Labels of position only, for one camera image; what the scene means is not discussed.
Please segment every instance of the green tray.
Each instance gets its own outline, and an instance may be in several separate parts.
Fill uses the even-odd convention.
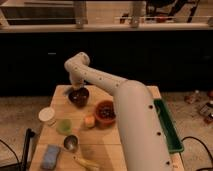
[[[161,127],[167,139],[169,153],[173,154],[182,152],[184,147],[177,135],[176,128],[173,125],[173,120],[166,103],[163,101],[163,99],[155,99],[154,104],[159,116]]]

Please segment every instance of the floor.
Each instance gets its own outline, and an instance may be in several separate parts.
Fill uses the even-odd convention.
[[[186,95],[192,92],[161,92],[172,114],[177,132],[182,139],[194,136],[201,139],[213,153],[213,123],[206,124],[198,110],[209,97],[206,92],[200,92],[200,101],[187,104]],[[49,106],[51,97],[0,97],[0,138],[5,141],[21,159],[25,131],[31,128],[39,135],[41,123],[38,112]],[[185,171],[194,171],[201,167],[211,167],[211,162],[204,148],[195,140],[184,141],[185,150],[182,159]],[[13,154],[0,144],[0,166],[15,163]]]

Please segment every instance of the red bowl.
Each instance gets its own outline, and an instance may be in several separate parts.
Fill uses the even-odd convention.
[[[98,103],[94,115],[95,119],[103,125],[114,123],[116,115],[114,113],[113,102],[110,100],[104,100]]]

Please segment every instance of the sponge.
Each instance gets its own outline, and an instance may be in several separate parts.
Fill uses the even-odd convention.
[[[42,169],[53,170],[57,163],[57,157],[61,149],[55,145],[48,145],[41,163]]]

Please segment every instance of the green object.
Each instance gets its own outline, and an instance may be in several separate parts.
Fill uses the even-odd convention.
[[[62,119],[58,121],[56,131],[62,135],[71,134],[71,121],[69,119]]]
[[[177,135],[176,128],[173,125],[173,120],[166,103],[163,99],[155,99],[154,104],[159,116],[161,127],[167,139],[167,146],[170,154],[182,152],[184,147]]]

